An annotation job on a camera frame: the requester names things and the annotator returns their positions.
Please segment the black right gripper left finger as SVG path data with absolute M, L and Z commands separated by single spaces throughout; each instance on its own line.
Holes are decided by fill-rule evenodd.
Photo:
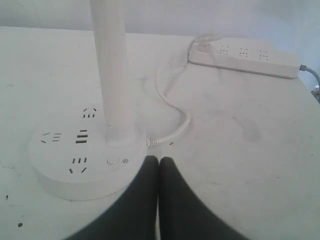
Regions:
M 159 160 L 147 156 L 123 194 L 69 240 L 154 240 L 158 206 Z

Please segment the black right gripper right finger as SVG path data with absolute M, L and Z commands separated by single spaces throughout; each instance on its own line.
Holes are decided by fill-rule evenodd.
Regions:
M 158 205 L 162 240 L 246 239 L 205 206 L 170 157 L 159 164 Z

